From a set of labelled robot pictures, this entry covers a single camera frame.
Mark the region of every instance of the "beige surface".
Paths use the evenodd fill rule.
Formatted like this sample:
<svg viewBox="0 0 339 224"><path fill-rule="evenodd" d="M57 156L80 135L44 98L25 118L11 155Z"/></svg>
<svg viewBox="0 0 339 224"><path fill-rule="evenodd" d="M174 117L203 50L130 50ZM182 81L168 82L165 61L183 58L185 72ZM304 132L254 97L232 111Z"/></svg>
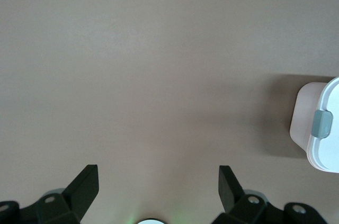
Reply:
<svg viewBox="0 0 339 224"><path fill-rule="evenodd" d="M339 175L289 137L302 85L339 76L339 0L0 0L0 200L98 164L83 224L210 223L218 166L339 220Z"/></svg>

